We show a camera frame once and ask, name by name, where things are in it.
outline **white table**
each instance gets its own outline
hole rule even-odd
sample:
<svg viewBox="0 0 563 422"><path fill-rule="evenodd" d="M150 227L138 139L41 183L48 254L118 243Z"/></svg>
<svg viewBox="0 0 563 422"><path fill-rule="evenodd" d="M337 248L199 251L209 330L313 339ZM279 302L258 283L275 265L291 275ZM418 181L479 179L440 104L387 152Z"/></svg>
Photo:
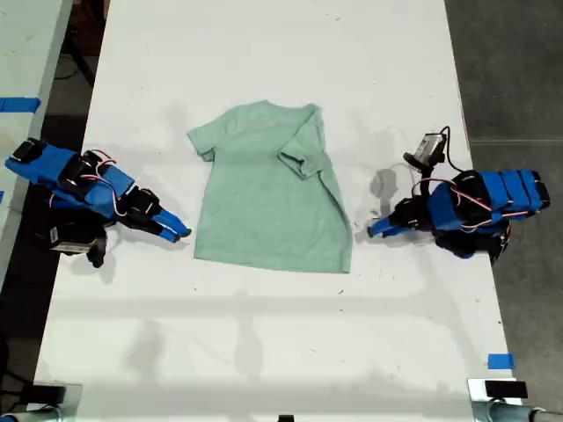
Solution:
<svg viewBox="0 0 563 422"><path fill-rule="evenodd" d="M0 113L0 288L18 233L27 182L4 160L27 139L39 137L71 0L0 2L0 97L39 98L37 113Z"/></svg>
<svg viewBox="0 0 563 422"><path fill-rule="evenodd" d="M83 384L78 420L472 420L466 379L510 376L486 368L506 352L488 257L362 239L410 194L424 133L451 125L471 165L442 0L113 0L84 144L197 231L211 166L186 131L264 98L323 108L352 272L193 260L197 233L117 228L100 270L62 258L36 380Z"/></svg>

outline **blue painter's tape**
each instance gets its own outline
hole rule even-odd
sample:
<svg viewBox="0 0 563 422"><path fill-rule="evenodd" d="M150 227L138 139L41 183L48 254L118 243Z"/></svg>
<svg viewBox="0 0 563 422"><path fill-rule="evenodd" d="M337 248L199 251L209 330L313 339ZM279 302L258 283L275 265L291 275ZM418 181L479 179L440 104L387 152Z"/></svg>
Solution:
<svg viewBox="0 0 563 422"><path fill-rule="evenodd" d="M489 369L514 369L514 356L512 353L489 353L487 367Z"/></svg>
<svg viewBox="0 0 563 422"><path fill-rule="evenodd" d="M0 97L0 113L35 113L40 105L38 98Z"/></svg>

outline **t-shirt sleeve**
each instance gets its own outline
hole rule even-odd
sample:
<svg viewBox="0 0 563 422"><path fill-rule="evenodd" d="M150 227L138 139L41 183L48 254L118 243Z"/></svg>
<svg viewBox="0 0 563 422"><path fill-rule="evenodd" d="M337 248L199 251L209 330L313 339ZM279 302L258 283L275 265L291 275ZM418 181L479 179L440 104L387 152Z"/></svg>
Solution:
<svg viewBox="0 0 563 422"><path fill-rule="evenodd" d="M216 147L231 138L236 128L235 107L208 124L190 130L187 135L203 161L213 161Z"/></svg>
<svg viewBox="0 0 563 422"><path fill-rule="evenodd" d="M310 178L323 170L325 153L318 137L317 128L306 124L278 153L280 160L300 178Z"/></svg>

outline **t-shirt hem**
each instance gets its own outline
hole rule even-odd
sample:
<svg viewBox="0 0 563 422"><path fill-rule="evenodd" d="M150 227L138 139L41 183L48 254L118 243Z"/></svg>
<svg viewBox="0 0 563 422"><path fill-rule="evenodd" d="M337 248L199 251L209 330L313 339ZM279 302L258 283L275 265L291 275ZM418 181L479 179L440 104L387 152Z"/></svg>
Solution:
<svg viewBox="0 0 563 422"><path fill-rule="evenodd" d="M295 271L304 273L350 273L349 262L342 262L342 258L339 257L323 258L322 260L312 258L293 258L292 263L289 263L289 259L286 257L283 262L274 262L272 259L260 255L252 255L252 259L247 259L236 253L228 251L220 251L210 248L198 249L196 247L194 258L277 271Z"/></svg>

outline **white wire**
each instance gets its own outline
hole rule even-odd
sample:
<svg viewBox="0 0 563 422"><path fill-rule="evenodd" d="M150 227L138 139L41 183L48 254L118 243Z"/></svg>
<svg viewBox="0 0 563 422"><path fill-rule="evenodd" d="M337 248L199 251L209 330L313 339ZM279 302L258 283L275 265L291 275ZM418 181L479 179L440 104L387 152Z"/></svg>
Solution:
<svg viewBox="0 0 563 422"><path fill-rule="evenodd" d="M445 182L445 183L450 183L453 186L457 186L453 180L447 180L446 178L422 178L421 180L416 182L411 188L411 196L414 196L414 188L422 182ZM461 204L461 197L458 195L456 207L459 207L459 204Z"/></svg>
<svg viewBox="0 0 563 422"><path fill-rule="evenodd" d="M102 175L99 174L99 168L100 168L102 165L107 165L107 164L117 164L117 161L115 161L113 158L109 158L109 159L107 159L107 160L100 161L100 162L96 165L96 174L98 175L98 177L100 177L100 178L102 177Z"/></svg>
<svg viewBox="0 0 563 422"><path fill-rule="evenodd" d="M501 218L507 218L507 217L517 217L519 215L528 215L529 212L528 211L520 211L518 213L508 213L508 214L503 214L501 216ZM464 231L465 233L472 233L474 232L476 229L478 229L481 226L484 226L485 224L488 224L489 222L492 222L492 219L486 220L484 222L480 222L479 224L475 224L473 226L466 226L464 224L461 225L462 231Z"/></svg>
<svg viewBox="0 0 563 422"><path fill-rule="evenodd" d="M119 216L119 217L124 217L127 215L127 213L120 213L117 209L117 192L115 192L115 188L112 186L111 183L109 183L107 180L105 180L104 178L101 178L100 176L94 176L93 174L84 174L82 176L80 176L80 178L85 178L86 180L97 180L99 182L105 183L106 185L108 185L110 187L110 189L112 190L112 196L113 196L113 211L115 211L115 213Z"/></svg>

